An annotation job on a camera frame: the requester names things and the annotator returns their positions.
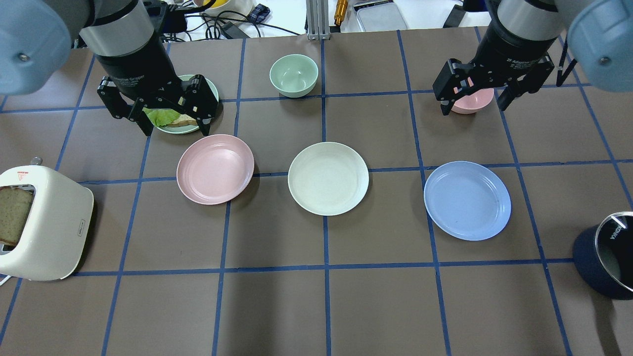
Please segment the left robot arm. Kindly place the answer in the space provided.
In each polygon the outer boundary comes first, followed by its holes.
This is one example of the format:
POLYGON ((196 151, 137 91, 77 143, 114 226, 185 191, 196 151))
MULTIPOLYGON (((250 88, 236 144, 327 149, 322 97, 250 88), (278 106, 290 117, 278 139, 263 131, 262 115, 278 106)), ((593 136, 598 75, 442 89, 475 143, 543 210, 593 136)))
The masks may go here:
POLYGON ((141 0, 3 0, 1 94, 40 90, 81 38, 106 72, 97 94, 111 117, 154 129, 145 109, 192 117, 208 136, 219 100, 203 75, 178 77, 141 0))

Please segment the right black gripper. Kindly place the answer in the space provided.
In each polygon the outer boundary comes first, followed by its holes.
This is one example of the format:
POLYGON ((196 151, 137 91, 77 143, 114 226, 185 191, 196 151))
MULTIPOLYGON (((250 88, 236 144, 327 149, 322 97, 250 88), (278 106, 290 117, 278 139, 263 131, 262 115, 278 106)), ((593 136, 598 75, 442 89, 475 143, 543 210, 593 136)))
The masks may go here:
POLYGON ((477 92, 478 86, 507 85, 497 100, 500 111, 525 93, 538 92, 555 68, 547 55, 553 42, 524 39, 492 22, 470 63, 450 58, 437 75, 432 88, 442 115, 449 115, 454 104, 477 92))

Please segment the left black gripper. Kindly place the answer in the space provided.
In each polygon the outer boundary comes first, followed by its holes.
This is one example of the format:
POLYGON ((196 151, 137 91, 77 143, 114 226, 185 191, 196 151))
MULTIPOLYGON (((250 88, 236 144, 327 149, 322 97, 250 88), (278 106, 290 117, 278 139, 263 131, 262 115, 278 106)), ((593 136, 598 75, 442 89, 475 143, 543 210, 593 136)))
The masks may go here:
MULTIPOLYGON (((129 54, 97 54, 96 58, 107 74, 97 86, 97 94, 111 117, 136 123, 145 136, 151 136, 154 125, 143 110, 144 104, 163 85, 178 79, 160 38, 150 38, 129 54), (134 104, 128 104, 125 97, 134 104)), ((200 74, 181 75, 181 88, 184 113, 196 121, 203 136, 210 135, 219 108, 217 88, 200 74)))

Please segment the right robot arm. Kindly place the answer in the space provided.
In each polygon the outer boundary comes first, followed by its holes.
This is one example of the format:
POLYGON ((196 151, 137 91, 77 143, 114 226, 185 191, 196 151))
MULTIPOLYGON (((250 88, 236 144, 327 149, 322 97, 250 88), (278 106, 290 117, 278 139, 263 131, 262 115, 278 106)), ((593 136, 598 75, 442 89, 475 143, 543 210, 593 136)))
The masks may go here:
POLYGON ((486 10, 491 21, 468 63, 448 59, 433 83, 443 115, 457 100, 503 88, 497 105, 538 92, 555 68, 548 50, 561 32, 588 81, 610 92, 629 92, 632 80, 633 5, 630 0, 466 0, 467 12, 486 10))

